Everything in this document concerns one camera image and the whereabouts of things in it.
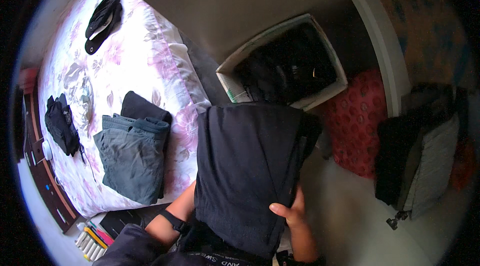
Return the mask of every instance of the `hand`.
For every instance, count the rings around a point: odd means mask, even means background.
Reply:
[[[286,224],[291,229],[304,226],[306,221],[302,187],[297,185],[297,194],[291,208],[287,208],[280,203],[272,203],[270,205],[270,210],[279,216],[285,217]]]

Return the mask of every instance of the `red cushion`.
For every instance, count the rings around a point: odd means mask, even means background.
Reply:
[[[323,104],[323,110],[335,162],[361,177],[373,179],[379,149],[377,126],[387,119],[380,71],[358,74],[345,91]]]

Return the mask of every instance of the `storage box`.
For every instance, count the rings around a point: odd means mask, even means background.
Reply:
[[[222,83],[223,89],[225,89],[226,94],[233,103],[240,102],[250,102],[251,99],[247,95],[247,92],[243,88],[243,85],[240,83],[239,79],[235,77],[233,73],[235,67],[246,59],[249,54],[256,48],[263,46],[270,41],[273,41],[280,35],[282,35],[287,30],[294,28],[303,23],[310,23],[315,26],[320,35],[320,39],[325,46],[325,49],[330,57],[333,67],[336,72],[336,81],[326,88],[322,89],[320,92],[300,99],[297,102],[291,104],[291,107],[301,108],[305,111],[327,101],[333,96],[339,94],[341,91],[347,88],[347,77],[343,71],[342,65],[340,64],[339,58],[333,50],[332,44],[328,41],[327,36],[324,31],[315,21],[315,19],[310,14],[304,14],[287,20],[285,22],[279,23],[264,32],[258,34],[253,39],[247,41],[243,46],[238,48],[234,53],[232,53],[216,70],[216,75]]]

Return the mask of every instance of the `folded clothes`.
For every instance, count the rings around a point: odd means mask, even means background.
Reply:
[[[93,136],[105,169],[103,184],[141,204],[157,202],[163,181],[163,145],[170,124],[156,118],[102,117]]]
[[[294,27],[256,48],[235,69],[252,101],[291,104],[337,79],[313,23]]]
[[[132,119],[145,119],[147,117],[156,118],[162,121],[167,122],[172,125],[172,115],[169,111],[159,108],[153,103],[150,103],[147,99],[136,94],[134,91],[129,91],[123,98],[121,104],[120,115],[132,118]],[[165,142],[163,145],[163,156],[167,154],[167,148],[169,146],[168,142]],[[163,198],[163,188],[164,183],[162,180],[162,185],[160,187],[159,198]]]

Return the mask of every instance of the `bed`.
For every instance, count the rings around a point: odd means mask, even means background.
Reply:
[[[70,1],[57,22],[38,77],[40,125],[53,152],[51,165],[57,183],[84,217],[143,207],[102,183],[105,173],[93,141],[102,129],[102,115],[120,113],[128,91],[133,90],[173,116],[165,156],[164,197],[158,203],[173,201],[196,178],[196,118],[210,106],[177,28],[142,0],[120,0],[121,25],[95,54],[87,54],[85,30],[101,1]],[[81,105],[69,102],[86,164],[79,153],[74,157],[63,153],[44,120],[49,96],[65,93],[68,100],[71,95],[65,76],[73,65],[88,77],[93,91],[87,115]],[[86,116],[87,124],[80,120]]]

